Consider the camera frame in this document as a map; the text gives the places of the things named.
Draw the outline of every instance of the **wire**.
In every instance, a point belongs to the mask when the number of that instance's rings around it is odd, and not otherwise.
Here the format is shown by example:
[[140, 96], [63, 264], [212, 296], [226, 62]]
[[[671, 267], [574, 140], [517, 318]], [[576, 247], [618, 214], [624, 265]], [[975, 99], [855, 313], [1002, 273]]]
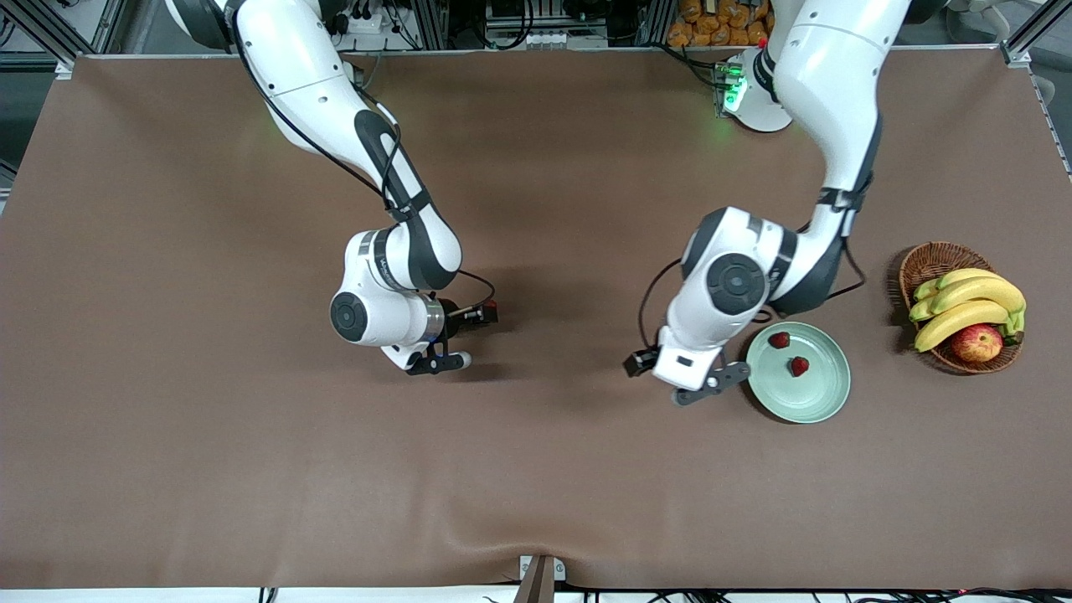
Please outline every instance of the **wire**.
[[714, 69], [717, 65], [717, 63], [709, 63], [709, 62], [704, 62], [704, 61], [698, 61], [696, 59], [690, 59], [690, 58], [688, 58], [687, 55], [684, 54], [684, 52], [681, 55], [679, 55], [678, 53], [675, 53], [673, 50], [672, 47], [667, 46], [666, 44], [660, 44], [658, 42], [652, 42], [651, 44], [647, 44], [647, 46], [650, 46], [652, 48], [659, 48], [664, 53], [670, 55], [674, 59], [676, 59], [676, 60], [679, 60], [679, 61], [681, 61], [683, 63], [686, 63], [686, 64], [690, 64], [690, 65], [695, 65], [695, 67], [702, 67], [702, 68], [705, 68], [705, 69]]
[[238, 30], [238, 11], [237, 10], [234, 13], [232, 13], [232, 15], [230, 15], [230, 29], [232, 29], [232, 32], [234, 33], [234, 36], [235, 36], [235, 46], [238, 48], [238, 58], [241, 59], [242, 67], [245, 69], [245, 73], [250, 76], [250, 79], [253, 80], [253, 87], [257, 89], [257, 92], [260, 93], [260, 98], [264, 99], [265, 103], [272, 111], [272, 113], [274, 113], [277, 116], [279, 116], [279, 118], [281, 120], [283, 120], [283, 123], [286, 123], [291, 128], [291, 130], [294, 130], [298, 134], [298, 136], [301, 137], [302, 141], [304, 141], [307, 144], [309, 144], [309, 146], [313, 147], [314, 149], [316, 149], [317, 151], [319, 151], [321, 155], [323, 155], [324, 157], [328, 158], [331, 161], [331, 163], [334, 163], [339, 167], [342, 167], [344, 172], [346, 172], [351, 176], [357, 178], [362, 185], [364, 185], [366, 187], [368, 187], [373, 192], [381, 193], [381, 187], [376, 187], [371, 181], [369, 181], [368, 178], [366, 178], [364, 176], [361, 176], [360, 174], [358, 174], [353, 167], [351, 167], [349, 165], [346, 165], [345, 163], [343, 163], [342, 161], [340, 161], [336, 156], [333, 156], [330, 152], [328, 152], [324, 147], [317, 145], [312, 138], [310, 138], [304, 132], [302, 132], [301, 129], [299, 129], [297, 126], [295, 126], [294, 122], [291, 121], [291, 118], [288, 118], [286, 115], [284, 115], [283, 112], [282, 112], [282, 109], [280, 109], [279, 106], [276, 105], [276, 102], [272, 101], [271, 98], [268, 97], [268, 93], [265, 92], [264, 88], [260, 87], [260, 83], [257, 82], [257, 78], [253, 75], [253, 69], [250, 67], [250, 59], [249, 59], [249, 57], [245, 56], [245, 45], [247, 45], [247, 43], [242, 41], [242, 33]]
[[640, 298], [640, 309], [637, 311], [637, 326], [640, 328], [640, 340], [644, 342], [644, 348], [647, 350], [651, 350], [655, 345], [652, 345], [651, 342], [647, 341], [647, 333], [644, 330], [644, 307], [647, 306], [647, 298], [652, 296], [652, 291], [655, 289], [655, 284], [659, 282], [659, 279], [661, 279], [664, 275], [670, 271], [670, 268], [673, 268], [678, 264], [681, 264], [681, 258], [678, 258], [673, 262], [664, 266], [662, 269], [659, 270], [659, 274], [655, 275], [655, 278], [652, 279], [652, 282], [647, 284], [647, 291], [645, 291], [644, 296]]
[[387, 176], [390, 174], [391, 168], [394, 166], [394, 156], [399, 152], [399, 147], [402, 146], [402, 127], [399, 124], [398, 120], [394, 119], [394, 115], [388, 111], [383, 103], [377, 101], [372, 94], [370, 94], [364, 88], [359, 86], [354, 86], [357, 93], [363, 97], [370, 103], [376, 105], [381, 112], [385, 115], [391, 117], [391, 127], [394, 129], [394, 144], [391, 145], [391, 151], [387, 153], [387, 163], [384, 164], [383, 172], [379, 173], [379, 197], [384, 201], [384, 210], [390, 211], [391, 202], [387, 198]]
[[15, 26], [15, 24], [14, 24], [14, 23], [12, 23], [12, 21], [11, 21], [11, 19], [9, 19], [6, 15], [4, 15], [4, 18], [3, 18], [3, 27], [0, 27], [0, 35], [3, 35], [3, 34], [4, 34], [3, 32], [4, 32], [4, 30], [6, 30], [6, 29], [8, 29], [8, 26], [9, 26], [9, 25], [11, 26], [11, 30], [9, 30], [9, 31], [8, 31], [8, 35], [5, 35], [5, 36], [4, 36], [4, 39], [3, 39], [3, 42], [0, 42], [0, 46], [3, 46], [3, 45], [4, 45], [4, 44], [6, 44], [8, 42], [11, 42], [11, 36], [12, 36], [12, 35], [15, 35], [15, 30], [16, 30], [16, 29], [18, 29], [18, 28], [17, 28], [16, 26]]
[[849, 286], [846, 286], [845, 289], [840, 289], [838, 291], [835, 291], [834, 293], [831, 293], [830, 295], [827, 296], [827, 300], [828, 302], [831, 300], [831, 299], [833, 299], [834, 297], [837, 297], [838, 295], [842, 295], [844, 293], [848, 293], [850, 291], [855, 291], [855, 290], [860, 289], [861, 286], [867, 284], [867, 276], [864, 275], [864, 271], [860, 269], [860, 265], [857, 264], [855, 258], [852, 256], [852, 250], [849, 249], [849, 239], [848, 239], [848, 237], [846, 237], [844, 239], [844, 241], [845, 241], [845, 259], [849, 261], [849, 265], [852, 266], [852, 270], [854, 273], [857, 273], [857, 278], [859, 278], [860, 280], [855, 284], [850, 284]]
[[493, 42], [489, 42], [488, 39], [480, 33], [480, 21], [487, 25], [487, 19], [482, 18], [479, 14], [479, 8], [483, 4], [481, 2], [474, 2], [473, 12], [473, 34], [476, 39], [483, 44], [485, 48], [492, 48], [496, 50], [509, 50], [510, 48], [516, 48], [521, 45], [522, 42], [528, 39], [528, 34], [533, 31], [533, 26], [536, 25], [536, 10], [533, 8], [532, 0], [525, 0], [525, 6], [528, 8], [528, 25], [525, 26], [525, 12], [524, 9], [521, 10], [521, 31], [518, 32], [518, 36], [506, 46], [500, 46]]
[[384, 58], [384, 50], [387, 49], [387, 39], [384, 39], [384, 47], [376, 53], [376, 62], [372, 63], [372, 71], [369, 72], [369, 77], [361, 82], [361, 89], [368, 90], [369, 86], [372, 86], [372, 78], [376, 76], [376, 72], [379, 71], [379, 60]]
[[485, 296], [483, 299], [477, 302], [476, 304], [473, 304], [472, 306], [466, 306], [464, 308], [459, 308], [459, 309], [455, 310], [453, 312], [450, 312], [449, 314], [447, 314], [448, 317], [457, 317], [459, 314], [464, 314], [465, 312], [468, 312], [471, 310], [475, 310], [476, 308], [479, 308], [480, 306], [483, 306], [488, 302], [491, 302], [491, 298], [495, 296], [495, 285], [492, 284], [492, 282], [490, 280], [488, 280], [488, 279], [486, 279], [486, 278], [483, 278], [481, 276], [474, 275], [473, 273], [467, 273], [465, 270], [458, 270], [458, 274], [462, 275], [462, 276], [465, 276], [465, 277], [468, 277], [468, 278], [471, 278], [471, 279], [473, 279], [475, 281], [482, 282], [483, 284], [488, 285], [489, 292], [488, 292], [488, 295]]
[[705, 85], [708, 85], [711, 88], [717, 88], [718, 87], [713, 80], [708, 79], [706, 77], [703, 76], [702, 73], [700, 73], [698, 71], [698, 67], [699, 65], [695, 64], [694, 61], [691, 61], [691, 60], [688, 59], [688, 55], [685, 53], [685, 47], [684, 46], [681, 47], [681, 57], [683, 59], [685, 59], [685, 64], [688, 65], [688, 70], [693, 72], [693, 75], [695, 75], [697, 79], [699, 79], [700, 82], [704, 83]]
[[405, 20], [402, 18], [402, 13], [399, 11], [399, 5], [396, 3], [394, 0], [388, 0], [388, 1], [390, 2], [390, 4], [388, 5], [385, 3], [384, 10], [387, 11], [387, 16], [388, 18], [391, 19], [391, 23], [399, 27], [398, 33], [402, 38], [402, 41], [408, 44], [410, 47], [413, 48], [414, 50], [420, 50], [421, 47], [417, 44], [417, 41], [413, 36], [413, 34], [410, 33], [410, 28], [406, 27]]

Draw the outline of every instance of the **apple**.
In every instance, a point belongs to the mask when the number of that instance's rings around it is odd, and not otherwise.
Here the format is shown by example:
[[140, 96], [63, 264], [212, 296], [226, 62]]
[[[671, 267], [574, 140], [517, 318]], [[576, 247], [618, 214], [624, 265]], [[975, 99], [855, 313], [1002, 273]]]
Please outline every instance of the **apple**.
[[974, 324], [962, 328], [950, 340], [956, 357], [967, 363], [985, 363], [993, 359], [1004, 345], [1004, 339], [988, 324]]

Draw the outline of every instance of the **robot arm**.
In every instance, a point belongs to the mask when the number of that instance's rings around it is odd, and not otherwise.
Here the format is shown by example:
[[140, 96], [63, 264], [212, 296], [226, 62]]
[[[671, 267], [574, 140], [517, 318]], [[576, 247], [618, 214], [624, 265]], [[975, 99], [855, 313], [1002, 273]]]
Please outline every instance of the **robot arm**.
[[[233, 42], [286, 138], [367, 180], [381, 192], [396, 221], [388, 229], [351, 238], [342, 284], [330, 306], [336, 332], [353, 343], [379, 347], [411, 374], [468, 366], [468, 355], [448, 353], [446, 340], [464, 324], [494, 322], [493, 307], [458, 312], [449, 300], [418, 292], [440, 290], [453, 280], [461, 266], [461, 246], [401, 147], [394, 118], [346, 76], [324, 29], [319, 0], [316, 4], [245, 0], [222, 6], [215, 0], [200, 0], [203, 12], [213, 16], [196, 21], [185, 19], [191, 13], [180, 10], [193, 0], [166, 1], [195, 40]], [[214, 38], [205, 34], [219, 27], [222, 15], [229, 17], [224, 20], [229, 28]], [[203, 33], [193, 35], [194, 31]], [[434, 348], [430, 351], [435, 342], [443, 344], [442, 354], [432, 353]]]
[[717, 386], [712, 364], [764, 304], [785, 315], [825, 302], [870, 183], [881, 131], [876, 83], [909, 0], [772, 2], [771, 43], [744, 57], [750, 87], [742, 93], [757, 100], [736, 108], [755, 116], [784, 107], [819, 146], [827, 175], [801, 233], [725, 207], [693, 234], [654, 363], [679, 392]]

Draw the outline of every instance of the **bunch of bananas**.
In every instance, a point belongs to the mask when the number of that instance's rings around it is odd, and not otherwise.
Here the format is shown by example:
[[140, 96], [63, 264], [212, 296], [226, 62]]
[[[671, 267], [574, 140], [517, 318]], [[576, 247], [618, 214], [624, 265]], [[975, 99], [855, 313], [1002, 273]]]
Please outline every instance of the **bunch of bananas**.
[[930, 321], [915, 336], [920, 352], [973, 324], [999, 325], [998, 330], [1007, 337], [1024, 330], [1024, 294], [989, 270], [953, 270], [921, 284], [914, 297], [908, 318], [912, 322]]

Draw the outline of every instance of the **brown table cover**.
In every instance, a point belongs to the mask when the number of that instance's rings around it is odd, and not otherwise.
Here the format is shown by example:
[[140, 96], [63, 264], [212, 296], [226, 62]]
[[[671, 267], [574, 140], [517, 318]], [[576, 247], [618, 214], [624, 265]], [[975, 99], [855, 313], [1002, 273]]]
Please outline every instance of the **brown table cover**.
[[[704, 214], [807, 220], [802, 131], [715, 119], [655, 52], [381, 70], [500, 292], [456, 374], [333, 333], [343, 247], [389, 220], [282, 137], [237, 60], [81, 59], [53, 86], [0, 219], [0, 586], [488, 583], [550, 553], [591, 587], [1072, 587], [1072, 188], [1026, 71], [890, 56], [852, 238], [869, 282], [800, 317], [852, 392], [796, 426], [742, 389], [675, 408], [620, 363]], [[1026, 293], [1008, 370], [904, 352], [890, 265], [933, 239]]]

